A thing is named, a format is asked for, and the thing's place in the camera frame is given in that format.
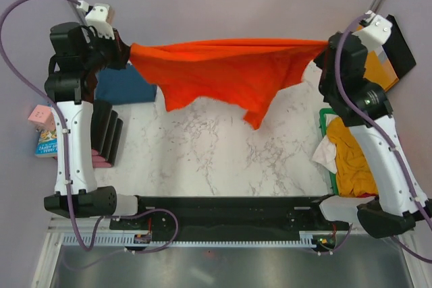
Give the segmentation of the orange t-shirt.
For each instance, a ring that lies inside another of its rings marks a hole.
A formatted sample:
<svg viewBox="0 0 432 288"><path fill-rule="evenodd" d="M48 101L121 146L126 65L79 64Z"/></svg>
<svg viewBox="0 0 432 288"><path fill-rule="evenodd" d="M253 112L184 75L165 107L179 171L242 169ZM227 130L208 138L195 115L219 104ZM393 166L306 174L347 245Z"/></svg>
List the orange t-shirt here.
<svg viewBox="0 0 432 288"><path fill-rule="evenodd" d="M246 111L259 129L276 94L302 82L307 65L326 48L324 40L243 38L130 48L130 62L163 93L167 111L207 97Z"/></svg>

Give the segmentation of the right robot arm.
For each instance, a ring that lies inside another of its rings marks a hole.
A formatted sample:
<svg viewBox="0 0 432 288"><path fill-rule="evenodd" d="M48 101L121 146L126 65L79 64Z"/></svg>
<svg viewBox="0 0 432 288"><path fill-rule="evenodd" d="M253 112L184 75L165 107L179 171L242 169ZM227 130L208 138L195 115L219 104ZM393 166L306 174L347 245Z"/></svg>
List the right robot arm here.
<svg viewBox="0 0 432 288"><path fill-rule="evenodd" d="M431 222L431 199L416 182L396 132L386 93L364 78L367 48L359 37L337 32L314 62L322 70L319 92L356 139L375 180L374 198L328 196L309 212L315 229L333 221L358 223L374 238L401 235Z"/></svg>

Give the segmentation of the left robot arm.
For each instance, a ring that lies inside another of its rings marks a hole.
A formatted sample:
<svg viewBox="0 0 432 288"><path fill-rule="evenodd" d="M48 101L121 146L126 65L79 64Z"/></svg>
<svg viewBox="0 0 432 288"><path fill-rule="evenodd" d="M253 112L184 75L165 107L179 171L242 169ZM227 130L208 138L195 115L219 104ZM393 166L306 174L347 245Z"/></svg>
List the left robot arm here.
<svg viewBox="0 0 432 288"><path fill-rule="evenodd" d="M94 26L66 22L51 28L54 55L49 62L45 92L52 105L57 132L57 179L54 193L44 199L47 211L65 218L124 217L133 229L148 222L138 198L97 185L92 165L91 119L97 73L121 70L130 47L117 31L101 36Z"/></svg>

